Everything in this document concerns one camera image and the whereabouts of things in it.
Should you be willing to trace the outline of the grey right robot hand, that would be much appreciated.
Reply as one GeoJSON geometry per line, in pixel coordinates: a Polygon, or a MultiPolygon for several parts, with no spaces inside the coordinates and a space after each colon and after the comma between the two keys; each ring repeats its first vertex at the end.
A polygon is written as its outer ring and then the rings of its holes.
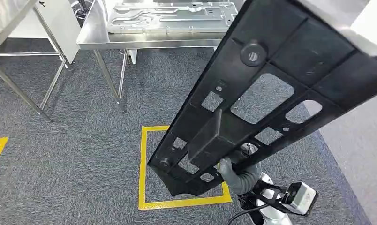
{"type": "Polygon", "coordinates": [[[219,161],[218,172],[229,186],[232,192],[237,195],[245,194],[252,190],[256,183],[261,179],[262,166],[261,162],[249,166],[239,175],[232,169],[230,158],[222,158],[219,161]]]}

